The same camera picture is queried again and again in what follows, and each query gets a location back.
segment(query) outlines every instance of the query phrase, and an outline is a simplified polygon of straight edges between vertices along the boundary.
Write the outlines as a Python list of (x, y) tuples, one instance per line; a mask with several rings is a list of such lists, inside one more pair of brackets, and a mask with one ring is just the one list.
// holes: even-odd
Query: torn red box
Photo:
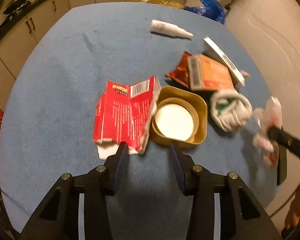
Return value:
[(131, 86), (107, 82), (97, 104), (93, 133), (100, 158), (114, 154), (122, 141), (131, 154), (144, 153), (160, 90), (154, 76)]

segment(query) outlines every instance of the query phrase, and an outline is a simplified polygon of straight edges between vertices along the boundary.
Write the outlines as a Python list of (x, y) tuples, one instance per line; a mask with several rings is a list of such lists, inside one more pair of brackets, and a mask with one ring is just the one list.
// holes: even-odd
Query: blue table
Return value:
[[(194, 38), (151, 34), (152, 19), (177, 24)], [(240, 92), (253, 108), (264, 107), (270, 93), (245, 49), (225, 26), (194, 13), (141, 3), (93, 4), (70, 10), (48, 31), (18, 76), (0, 133), (0, 184), (16, 230), (23, 229), (61, 174), (84, 174), (104, 163), (92, 133), (106, 81), (133, 84), (156, 75), (165, 86), (164, 74), (175, 68), (184, 50), (201, 53), (206, 35), (252, 75)], [(257, 131), (254, 120), (234, 136), (210, 122), (206, 140), (185, 152), (213, 173), (237, 172), (266, 206), (277, 192), (276, 170), (266, 168), (252, 146)], [(217, 197), (215, 239), (220, 230)], [(191, 204), (192, 197), (178, 189), (167, 147), (149, 141), (143, 156), (130, 157), (118, 194), (107, 197), (113, 237), (185, 239)], [(79, 208), (84, 239), (82, 198)]]

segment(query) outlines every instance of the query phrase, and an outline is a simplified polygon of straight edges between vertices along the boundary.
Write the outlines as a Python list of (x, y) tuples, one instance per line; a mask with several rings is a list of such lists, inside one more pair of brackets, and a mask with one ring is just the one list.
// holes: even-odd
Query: human hand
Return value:
[(294, 200), (291, 202), (290, 209), (285, 219), (285, 229), (291, 226), (296, 227), (300, 220), (300, 186), (296, 191)]

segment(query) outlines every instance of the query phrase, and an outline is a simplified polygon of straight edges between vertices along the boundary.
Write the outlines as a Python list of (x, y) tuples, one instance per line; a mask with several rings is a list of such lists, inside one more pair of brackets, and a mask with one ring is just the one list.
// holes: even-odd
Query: wet stain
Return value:
[(82, 37), (83, 37), (83, 41), (86, 44), (86, 47), (88, 48), (88, 50), (92, 53), (95, 54), (93, 51), (93, 44), (89, 41), (88, 36), (85, 33), (82, 33)]

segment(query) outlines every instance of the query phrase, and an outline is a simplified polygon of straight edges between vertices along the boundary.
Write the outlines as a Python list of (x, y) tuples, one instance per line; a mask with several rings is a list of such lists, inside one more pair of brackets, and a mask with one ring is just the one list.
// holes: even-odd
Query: orange snack packet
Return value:
[(202, 54), (193, 55), (187, 61), (192, 91), (234, 89), (229, 70), (221, 63)]
[(173, 72), (167, 73), (164, 76), (169, 77), (175, 82), (189, 88), (189, 71), (187, 59), (192, 55), (189, 52), (183, 52), (181, 60)]

